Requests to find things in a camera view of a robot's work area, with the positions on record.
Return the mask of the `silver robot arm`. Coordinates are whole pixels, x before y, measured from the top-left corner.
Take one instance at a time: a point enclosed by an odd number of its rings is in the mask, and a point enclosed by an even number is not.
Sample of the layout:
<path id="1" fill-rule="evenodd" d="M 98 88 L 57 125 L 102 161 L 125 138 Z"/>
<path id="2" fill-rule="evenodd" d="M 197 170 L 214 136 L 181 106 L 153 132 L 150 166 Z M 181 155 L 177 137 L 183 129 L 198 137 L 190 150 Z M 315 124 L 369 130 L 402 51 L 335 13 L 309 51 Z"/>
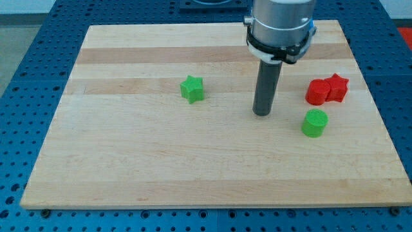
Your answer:
<path id="1" fill-rule="evenodd" d="M 252 111 L 271 112 L 282 64 L 295 64 L 316 33 L 315 0 L 255 0 L 244 18 L 247 47 L 260 60 Z"/>

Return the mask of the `black white tool flange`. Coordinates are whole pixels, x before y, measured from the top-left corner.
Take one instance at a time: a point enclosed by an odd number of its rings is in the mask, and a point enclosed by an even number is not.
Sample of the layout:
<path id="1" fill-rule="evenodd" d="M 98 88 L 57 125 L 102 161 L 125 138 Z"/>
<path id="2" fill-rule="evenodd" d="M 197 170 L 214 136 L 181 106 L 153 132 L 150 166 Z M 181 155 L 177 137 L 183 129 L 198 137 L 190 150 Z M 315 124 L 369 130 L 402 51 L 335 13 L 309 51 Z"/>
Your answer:
<path id="1" fill-rule="evenodd" d="M 259 42 L 251 32 L 251 27 L 247 28 L 246 43 L 249 52 L 259 58 L 261 61 L 268 64 L 276 64 L 284 62 L 287 64 L 295 64 L 308 51 L 312 37 L 316 33 L 316 27 L 310 26 L 304 39 L 293 46 L 273 47 Z"/>

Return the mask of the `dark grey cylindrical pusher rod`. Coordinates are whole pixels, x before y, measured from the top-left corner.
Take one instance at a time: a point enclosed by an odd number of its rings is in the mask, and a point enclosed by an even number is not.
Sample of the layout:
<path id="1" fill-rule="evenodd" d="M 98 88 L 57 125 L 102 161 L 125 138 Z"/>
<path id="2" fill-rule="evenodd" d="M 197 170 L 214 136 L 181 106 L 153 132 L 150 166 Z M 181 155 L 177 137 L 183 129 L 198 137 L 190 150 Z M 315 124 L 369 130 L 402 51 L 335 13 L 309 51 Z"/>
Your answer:
<path id="1" fill-rule="evenodd" d="M 281 72 L 282 62 L 269 64 L 260 61 L 252 110 L 258 116 L 271 112 Z"/>

